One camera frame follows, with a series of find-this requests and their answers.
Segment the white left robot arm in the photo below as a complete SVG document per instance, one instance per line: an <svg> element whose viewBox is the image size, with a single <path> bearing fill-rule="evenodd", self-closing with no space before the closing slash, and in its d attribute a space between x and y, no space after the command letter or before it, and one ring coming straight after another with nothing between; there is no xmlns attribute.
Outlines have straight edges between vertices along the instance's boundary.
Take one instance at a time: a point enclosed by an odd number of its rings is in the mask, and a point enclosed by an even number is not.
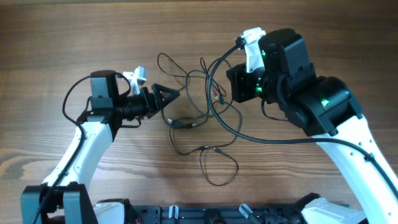
<svg viewBox="0 0 398 224"><path fill-rule="evenodd" d="M95 71L87 76L91 96L78 119L75 135L56 168L40 185L21 195L24 223L142 223L128 199L91 203L88 195L98 163L124 121L151 118L180 95L178 90L143 86L146 70Z"/></svg>

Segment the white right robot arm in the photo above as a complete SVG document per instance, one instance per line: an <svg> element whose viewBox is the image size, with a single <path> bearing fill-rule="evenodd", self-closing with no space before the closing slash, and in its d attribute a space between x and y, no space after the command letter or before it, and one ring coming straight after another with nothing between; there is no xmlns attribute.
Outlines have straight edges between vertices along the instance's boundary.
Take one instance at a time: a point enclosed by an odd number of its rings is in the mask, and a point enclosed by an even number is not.
<svg viewBox="0 0 398 224"><path fill-rule="evenodd" d="M246 62L227 71L233 100L275 103L331 158L361 205L351 209L311 193L297 202L308 223L396 223L397 176L378 148L363 109L336 77L319 77L305 41L292 29L245 30Z"/></svg>

